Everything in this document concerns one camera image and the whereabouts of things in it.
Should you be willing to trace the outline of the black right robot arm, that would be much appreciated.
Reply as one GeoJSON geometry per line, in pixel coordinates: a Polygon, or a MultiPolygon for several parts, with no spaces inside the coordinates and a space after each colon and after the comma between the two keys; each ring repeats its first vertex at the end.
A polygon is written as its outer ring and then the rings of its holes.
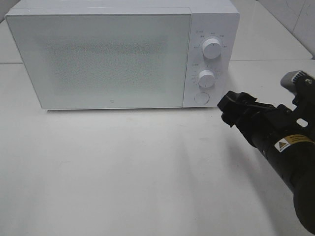
{"type": "Polygon", "coordinates": [[[297,218],[315,232],[315,141],[296,121],[296,112],[283,104],[259,103],[241,92],[229,91],[218,103],[222,120],[236,126],[293,193],[297,218]]]}

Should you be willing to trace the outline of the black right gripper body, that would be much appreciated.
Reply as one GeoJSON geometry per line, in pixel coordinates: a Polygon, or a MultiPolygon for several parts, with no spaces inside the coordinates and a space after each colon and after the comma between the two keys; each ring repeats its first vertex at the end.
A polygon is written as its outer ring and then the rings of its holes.
{"type": "Polygon", "coordinates": [[[250,145],[262,145],[283,138],[280,126],[283,105],[259,103],[249,94],[235,95],[238,116],[235,126],[250,145]]]}

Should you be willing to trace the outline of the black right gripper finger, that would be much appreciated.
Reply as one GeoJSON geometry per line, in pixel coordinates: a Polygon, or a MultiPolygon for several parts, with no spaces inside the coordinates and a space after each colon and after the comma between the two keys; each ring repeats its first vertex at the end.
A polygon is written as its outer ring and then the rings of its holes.
{"type": "Polygon", "coordinates": [[[222,121],[228,124],[230,127],[233,127],[233,126],[238,127],[239,118],[240,118],[240,113],[236,111],[231,111],[231,112],[225,111],[221,115],[222,121]]]}
{"type": "Polygon", "coordinates": [[[255,101],[256,98],[254,98],[248,93],[245,92],[236,93],[230,90],[226,95],[222,97],[217,107],[228,108],[232,106],[245,106],[246,104],[251,104],[254,103],[255,101]]]}

